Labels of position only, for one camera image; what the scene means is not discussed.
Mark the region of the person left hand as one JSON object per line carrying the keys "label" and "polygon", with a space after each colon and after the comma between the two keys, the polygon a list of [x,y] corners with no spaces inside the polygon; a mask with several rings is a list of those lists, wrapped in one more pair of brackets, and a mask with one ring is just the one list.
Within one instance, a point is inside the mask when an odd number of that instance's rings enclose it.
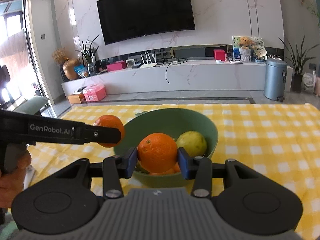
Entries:
{"label": "person left hand", "polygon": [[14,198],[24,189],[27,167],[31,164],[31,155],[26,150],[17,161],[17,168],[0,179],[0,207],[11,208]]}

